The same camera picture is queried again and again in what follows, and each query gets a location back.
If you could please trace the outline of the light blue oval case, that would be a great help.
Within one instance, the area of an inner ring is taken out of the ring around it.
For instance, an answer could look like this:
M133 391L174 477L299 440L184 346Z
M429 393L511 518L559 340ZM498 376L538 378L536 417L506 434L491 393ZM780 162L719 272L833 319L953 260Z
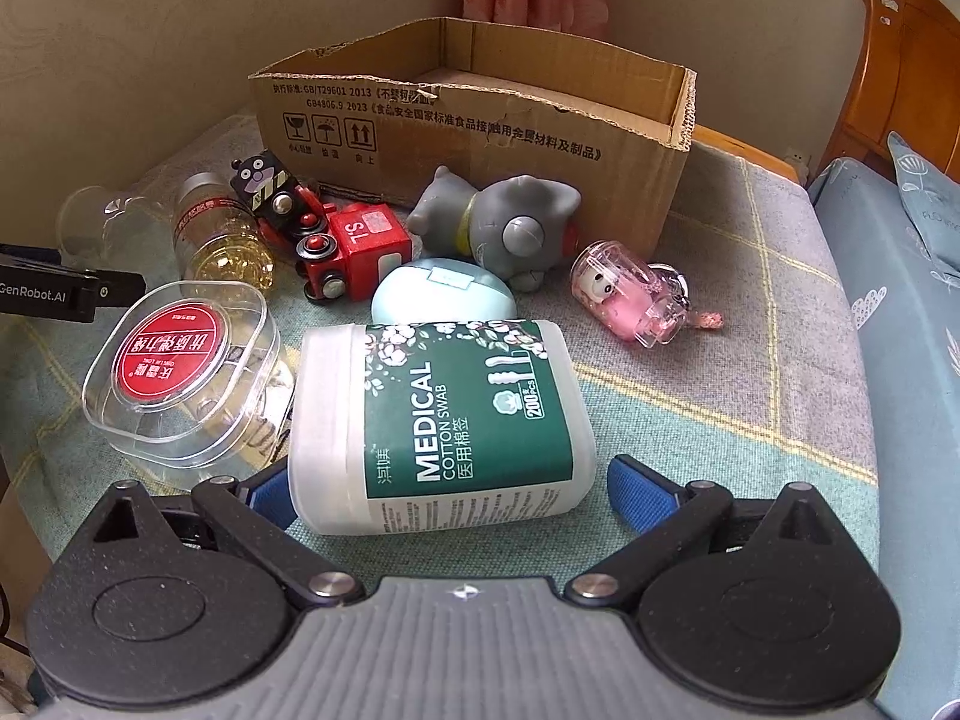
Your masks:
M516 302L506 283L462 260L428 257L400 265L371 299L371 320L381 325L516 317Z

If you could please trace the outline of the blue bed sheet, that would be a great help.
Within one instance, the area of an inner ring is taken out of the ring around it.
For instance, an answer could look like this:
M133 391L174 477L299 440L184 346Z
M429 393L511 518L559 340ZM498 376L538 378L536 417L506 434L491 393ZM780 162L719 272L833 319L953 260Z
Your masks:
M900 610L880 696L896 718L958 713L958 281L889 181L833 161L809 188L851 303L878 466L878 572Z

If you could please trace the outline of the white medical cotton swab box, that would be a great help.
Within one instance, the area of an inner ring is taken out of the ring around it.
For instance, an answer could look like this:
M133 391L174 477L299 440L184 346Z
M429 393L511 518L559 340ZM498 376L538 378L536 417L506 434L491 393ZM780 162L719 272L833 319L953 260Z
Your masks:
M406 535L564 514L597 447L548 320L336 325L302 335L288 439L320 535Z

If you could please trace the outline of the black toy train car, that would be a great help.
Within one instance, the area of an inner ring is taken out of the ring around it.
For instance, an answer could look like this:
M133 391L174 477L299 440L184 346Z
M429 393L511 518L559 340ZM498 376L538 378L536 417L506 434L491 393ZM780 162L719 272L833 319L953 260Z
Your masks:
M275 249L293 252L302 238L329 231L331 212L325 203L270 149L231 161L231 169L229 185Z

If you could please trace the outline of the white wall socket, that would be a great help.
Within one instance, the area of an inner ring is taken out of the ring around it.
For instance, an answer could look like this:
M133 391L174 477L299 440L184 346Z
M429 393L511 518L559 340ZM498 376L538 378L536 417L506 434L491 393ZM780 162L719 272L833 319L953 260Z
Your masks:
M797 182L800 184L807 184L807 182L809 182L809 176L811 175L811 166L809 166L811 156L809 156L809 154L804 154L802 151L799 151L799 149L791 148L784 153L782 160L794 169Z

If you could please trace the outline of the clear plastic cup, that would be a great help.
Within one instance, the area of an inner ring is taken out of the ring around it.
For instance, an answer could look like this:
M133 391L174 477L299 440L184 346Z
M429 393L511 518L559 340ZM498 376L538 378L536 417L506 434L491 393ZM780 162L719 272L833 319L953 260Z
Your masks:
M75 268L149 271L172 257L166 208L100 185L80 188L62 203L55 237L60 259Z

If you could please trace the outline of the checked grey green blanket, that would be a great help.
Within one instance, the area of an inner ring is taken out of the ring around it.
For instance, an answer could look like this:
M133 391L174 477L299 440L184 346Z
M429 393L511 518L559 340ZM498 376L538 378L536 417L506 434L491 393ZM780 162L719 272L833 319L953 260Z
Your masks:
M182 179L262 148L254 115L229 115L153 167L133 193L169 197ZM674 265L719 332L683 330L643 349L612 337L569 294L564 271L517 300L562 329L599 450L586 499L566 515L413 536L290 533L355 571L386 575L550 575L558 585L630 541L608 504L605 468L630 454L685 483L776 497L789 481L823 494L878 564L878 471L866 374L848 298L805 190L729 154L693 145L654 262ZM122 310L93 325L2 316L2 460L55 559L116 479L169 486L117 454L82 413L82 383Z

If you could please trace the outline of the small bottle yellow liquid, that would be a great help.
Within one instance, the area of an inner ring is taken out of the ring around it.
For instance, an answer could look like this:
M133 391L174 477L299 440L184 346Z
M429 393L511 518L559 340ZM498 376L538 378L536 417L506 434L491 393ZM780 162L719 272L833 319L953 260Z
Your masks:
M240 281L262 293L274 286L274 257L256 218L216 172L197 172L179 187L172 245L183 280Z

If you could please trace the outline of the brown cardboard box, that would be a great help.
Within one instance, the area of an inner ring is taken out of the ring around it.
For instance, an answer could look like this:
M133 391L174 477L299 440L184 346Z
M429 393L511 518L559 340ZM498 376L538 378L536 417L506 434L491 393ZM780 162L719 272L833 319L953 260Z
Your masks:
M410 208L438 166L478 188L530 174L581 192L581 241L651 257L697 75L589 37L436 16L304 49L249 85L263 146L342 199Z

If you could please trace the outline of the clear round container red lid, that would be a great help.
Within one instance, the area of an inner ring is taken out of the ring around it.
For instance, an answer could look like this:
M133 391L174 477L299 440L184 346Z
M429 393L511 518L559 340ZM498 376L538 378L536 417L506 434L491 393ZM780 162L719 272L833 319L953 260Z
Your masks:
M265 296L174 281L125 312L86 372L82 406L114 449L185 486L267 465L295 374Z

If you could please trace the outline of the wooden headboard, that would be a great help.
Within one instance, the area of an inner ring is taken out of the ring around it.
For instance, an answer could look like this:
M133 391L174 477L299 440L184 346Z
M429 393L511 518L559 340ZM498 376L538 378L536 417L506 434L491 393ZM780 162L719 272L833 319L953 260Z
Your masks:
M887 137L958 177L958 20L939 0L862 0L859 59L822 166L861 161L893 176Z

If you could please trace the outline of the pink clear bottle keychain toy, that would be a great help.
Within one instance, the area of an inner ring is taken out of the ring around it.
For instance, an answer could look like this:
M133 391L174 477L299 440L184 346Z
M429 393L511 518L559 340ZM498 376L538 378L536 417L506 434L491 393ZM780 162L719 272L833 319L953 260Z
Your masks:
M643 348L665 346L682 330L724 327L719 312L692 309L688 281L679 270L643 262L615 241L594 242L576 257L569 289L612 335Z

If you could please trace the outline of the grey elephant toy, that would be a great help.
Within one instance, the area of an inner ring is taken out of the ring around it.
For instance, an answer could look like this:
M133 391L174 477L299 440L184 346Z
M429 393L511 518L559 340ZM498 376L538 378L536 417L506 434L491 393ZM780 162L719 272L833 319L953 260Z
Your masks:
M534 293L548 270L574 254L582 201L564 182L523 174L477 188L439 166L407 229L428 254L470 259L512 291Z

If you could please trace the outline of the blue floral pillow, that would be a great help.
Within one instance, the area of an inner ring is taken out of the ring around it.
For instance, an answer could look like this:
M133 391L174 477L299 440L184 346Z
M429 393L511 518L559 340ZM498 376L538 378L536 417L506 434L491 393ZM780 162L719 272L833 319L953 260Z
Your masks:
M960 211L957 182L942 174L898 133L889 133L887 146L905 213L940 275L949 281L958 281Z

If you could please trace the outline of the red toy train car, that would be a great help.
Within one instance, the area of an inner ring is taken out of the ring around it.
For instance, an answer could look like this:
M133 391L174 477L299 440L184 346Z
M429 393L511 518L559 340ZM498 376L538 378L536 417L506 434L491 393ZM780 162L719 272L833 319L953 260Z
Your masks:
M325 207L324 223L296 243L302 291L314 305L367 301L381 281L412 260L413 242L387 205Z

